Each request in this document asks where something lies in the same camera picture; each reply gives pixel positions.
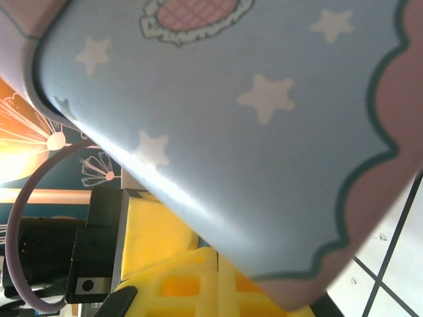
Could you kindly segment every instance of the tile grout line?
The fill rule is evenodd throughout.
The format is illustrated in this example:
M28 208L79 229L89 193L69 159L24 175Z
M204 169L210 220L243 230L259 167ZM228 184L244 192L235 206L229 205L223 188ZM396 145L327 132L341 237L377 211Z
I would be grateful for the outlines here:
M410 213L410 209L411 209L412 203L414 201L414 198L416 197L419 185L422 182L422 177L423 177L423 173L421 173L421 174L419 173L419 175L417 175L417 177L414 179L410 193L408 194L408 197L407 197L407 201L404 205L403 212L401 213L400 219L398 220L397 227L395 228L395 232L393 234L391 243L389 244L388 250L385 254L385 258L383 259L381 268L379 270L379 273L377 274L375 284L373 285L373 289L370 292L370 296L367 300L367 304L364 308L362 317L368 317L369 316L371 307L373 306L373 303L376 299L376 295L377 295L377 292L379 290L379 287L382 286L383 276L385 275L386 270L387 270L388 265L389 265L389 262L391 261L393 252L395 250L395 246L397 245L397 242L399 240L399 236L401 235L401 232L403 231L405 221L408 217L408 214Z
M368 268L366 266L366 264L364 264L359 258L355 257L354 261L368 274L370 275L370 277L374 280L377 279L376 274L374 274L370 268ZM413 309L411 309L411 307L409 307L409 305L407 305L402 299L399 298L399 296L397 294L394 293L393 290L391 290L388 285L384 284L384 282L381 282L381 286L380 286L386 293L388 293L388 295L390 295L392 297L393 300L395 300L397 302L398 305L400 305L405 311L408 312L408 314L412 317L419 317L419 315L417 315L417 313L415 311L413 311Z

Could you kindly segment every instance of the white star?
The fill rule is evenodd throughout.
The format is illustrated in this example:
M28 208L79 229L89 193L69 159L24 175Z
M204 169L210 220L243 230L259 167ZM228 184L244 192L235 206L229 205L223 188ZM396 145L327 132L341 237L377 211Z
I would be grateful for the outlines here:
M110 38L99 42L94 41L92 38L85 40L84 50L75 56L75 61L85 64L87 76L91 76L94 73L97 64L108 62L109 58L106 50L110 43Z
M238 103L254 107L258 121L261 124L268 124L275 110L295 108L295 104L288 96L292 87L293 79L291 78L272 82L263 75L255 75L252 90L238 97Z
M322 10L322 17L318 23L311 26L314 32L322 32L325 34L326 42L335 43L339 34L350 33L354 27L350 24L352 11L342 13L333 13L329 10Z
M139 145L133 154L153 168L156 168L158 164L169 165L169 159L165 154L165 147L168 141L169 137L167 135L153 138L146 132L140 131Z

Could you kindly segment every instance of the pink cartoon graphic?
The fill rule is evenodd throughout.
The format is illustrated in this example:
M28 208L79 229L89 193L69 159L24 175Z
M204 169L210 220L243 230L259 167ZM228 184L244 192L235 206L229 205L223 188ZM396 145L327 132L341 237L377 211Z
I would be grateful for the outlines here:
M381 61L369 87L369 114L391 149L384 153L381 162L369 164L347 193L349 245L328 253L312 279L274 278L258 283L283 307L298 308L303 304L299 299L316 300L316 294L324 291L323 285L328 285L346 266L367 232L423 167L422 17L423 1L400 1L396 24L401 44Z
M150 0L139 22L146 38L182 46L218 35L253 4L254 0Z

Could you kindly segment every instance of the dark green outline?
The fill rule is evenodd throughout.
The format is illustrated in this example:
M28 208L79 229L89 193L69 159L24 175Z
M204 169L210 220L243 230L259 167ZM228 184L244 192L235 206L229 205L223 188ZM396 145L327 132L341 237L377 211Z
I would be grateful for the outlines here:
M6 9L2 5L0 5L0 11L5 14L9 21L11 21L15 28L19 31L20 35L22 35L24 38L35 41L39 40L39 38L37 38L36 36L28 35L27 33L25 33L24 30L18 24L18 22L9 14L9 12L6 11Z
M258 275L252 277L255 281L269 280L269 279L312 279L318 276L322 261L325 255L334 252L335 250L342 249L347 247L350 243L350 237L348 236L347 226L345 222L345 205L346 199L354 183L361 178L363 174L371 170L378 164L382 162L391 160L399 154L399 146L397 142L385 131L383 125L377 117L377 111L375 108L375 92L379 84L381 76L384 74L387 66L402 53L407 51L409 47L409 39L403 29L403 13L406 8L408 0L400 0L397 5L397 10L395 12L395 30L397 31L397 36L400 39L400 44L390 51L379 63L371 76L369 82L369 88L367 90L367 112L370 118L370 122L375 129L375 132L382 138L382 140L389 146L389 150L378 154L369 160L361 163L345 180L343 183L337 200L336 200L336 226L338 229L338 234L340 239L334 242L329 242L321 248L319 248L311 264L311 269L309 271L294 271L294 272L279 272L279 273L269 273L264 275Z

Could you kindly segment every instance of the white tile floor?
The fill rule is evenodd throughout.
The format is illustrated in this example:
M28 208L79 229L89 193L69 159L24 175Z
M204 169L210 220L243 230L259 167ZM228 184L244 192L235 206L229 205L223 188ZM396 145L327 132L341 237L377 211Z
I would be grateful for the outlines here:
M410 184L374 230L358 261L328 288L345 317L423 317L423 184L417 193L416 185ZM410 192L415 197L404 218Z

